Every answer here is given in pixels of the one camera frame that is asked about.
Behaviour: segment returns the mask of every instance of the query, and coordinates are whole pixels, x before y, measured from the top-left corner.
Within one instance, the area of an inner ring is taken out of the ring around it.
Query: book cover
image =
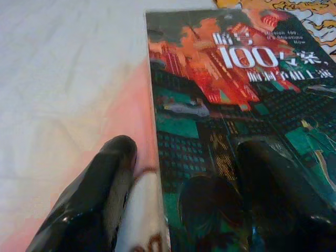
[[[334,61],[279,10],[151,12],[146,21],[171,250],[333,246],[325,237],[334,233],[299,237],[335,227]],[[242,165],[244,143],[273,164]]]

